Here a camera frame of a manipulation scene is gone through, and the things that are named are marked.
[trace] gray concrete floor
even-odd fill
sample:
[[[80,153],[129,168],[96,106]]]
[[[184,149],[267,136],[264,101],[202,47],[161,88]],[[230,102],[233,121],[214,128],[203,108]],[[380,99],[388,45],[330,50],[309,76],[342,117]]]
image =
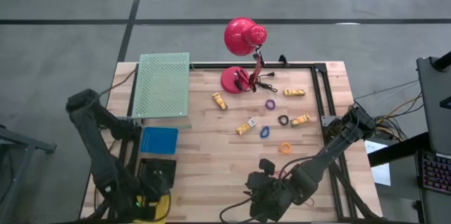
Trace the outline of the gray concrete floor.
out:
[[[0,19],[126,19],[133,0],[0,0]],[[137,18],[451,18],[451,0],[141,0]],[[223,44],[222,25],[135,26],[126,61],[189,51],[193,61],[243,61]],[[344,61],[355,97],[417,79],[415,59],[451,49],[449,25],[268,25],[265,59]],[[18,222],[75,220],[90,159],[64,110],[67,98],[111,84],[124,25],[0,25],[0,123],[58,143],[36,154],[15,212]],[[419,86],[360,103],[371,115],[415,97]],[[413,136],[422,111],[399,119]],[[389,219],[414,221],[405,199],[380,194]]]

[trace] purple ring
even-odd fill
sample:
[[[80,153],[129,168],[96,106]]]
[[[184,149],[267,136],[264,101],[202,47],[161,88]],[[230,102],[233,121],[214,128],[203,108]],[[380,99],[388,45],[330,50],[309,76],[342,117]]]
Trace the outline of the purple ring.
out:
[[[276,108],[276,102],[274,100],[272,100],[272,99],[269,99],[268,101],[266,101],[265,107],[268,110],[272,111],[273,109]]]

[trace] wooden table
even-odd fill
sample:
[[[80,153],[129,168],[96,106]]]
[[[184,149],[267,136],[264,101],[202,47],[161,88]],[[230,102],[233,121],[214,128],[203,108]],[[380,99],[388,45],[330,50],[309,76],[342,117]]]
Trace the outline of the wooden table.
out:
[[[338,116],[346,113],[353,98],[343,62],[325,62],[328,69],[330,86]],[[113,79],[116,84],[125,79],[135,69],[136,63],[118,63]],[[268,69],[262,74],[276,72],[275,77],[262,78],[263,82],[279,89],[273,93],[258,88],[257,92],[228,94],[220,84],[221,70],[194,69],[190,73],[190,109],[191,129],[179,132],[176,154],[174,156],[156,156],[140,153],[140,158],[171,158],[177,160],[177,170],[172,192],[171,212],[168,221],[214,222],[219,221],[219,212],[225,207],[245,200],[248,196],[247,176],[259,170],[259,159],[267,158],[275,163],[276,170],[286,162],[303,156],[316,154],[323,147],[323,138],[316,107],[311,73],[302,69]],[[325,92],[320,78],[323,99]],[[116,116],[126,116],[133,77],[113,89],[110,93],[107,109]],[[304,97],[284,97],[283,89],[304,89]],[[221,111],[211,99],[211,95],[220,92],[228,105],[227,111]],[[267,99],[276,101],[276,109],[269,111],[264,107]],[[312,121],[299,127],[282,126],[277,117],[287,115],[291,119],[308,113]],[[257,126],[245,135],[239,136],[235,129],[253,117]],[[259,136],[263,126],[268,125],[271,134],[267,139]],[[107,145],[113,138],[108,131],[102,132]],[[281,142],[293,145],[291,154],[279,153]],[[112,153],[118,155],[119,145]],[[370,209],[382,216],[376,188],[371,174],[364,143],[354,143],[346,152],[347,167],[351,182]],[[81,217],[93,212],[94,184],[89,180]],[[97,195],[97,205],[101,195]],[[347,210],[345,193],[340,188],[343,208]],[[249,218],[249,204],[233,209],[224,215],[229,221]],[[318,191],[301,206],[292,204],[280,221],[333,221],[336,220],[335,207],[330,188],[328,172],[320,182]]]

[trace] red desk lamp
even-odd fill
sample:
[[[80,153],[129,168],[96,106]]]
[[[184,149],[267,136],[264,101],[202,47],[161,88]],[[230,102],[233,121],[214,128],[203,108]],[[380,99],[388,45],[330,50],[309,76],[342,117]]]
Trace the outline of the red desk lamp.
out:
[[[246,56],[253,51],[255,65],[254,72],[249,73],[241,67],[233,66],[223,71],[221,84],[225,91],[231,94],[239,94],[251,88],[256,91],[255,82],[264,67],[260,47],[266,41],[266,29],[257,25],[253,20],[246,17],[238,17],[228,23],[224,32],[224,42],[228,50],[236,56]]]

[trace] keyboard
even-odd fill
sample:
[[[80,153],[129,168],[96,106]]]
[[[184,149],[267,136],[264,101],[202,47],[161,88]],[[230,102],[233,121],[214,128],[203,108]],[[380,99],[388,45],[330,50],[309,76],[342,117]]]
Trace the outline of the keyboard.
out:
[[[451,194],[451,158],[422,152],[420,174],[422,187]]]

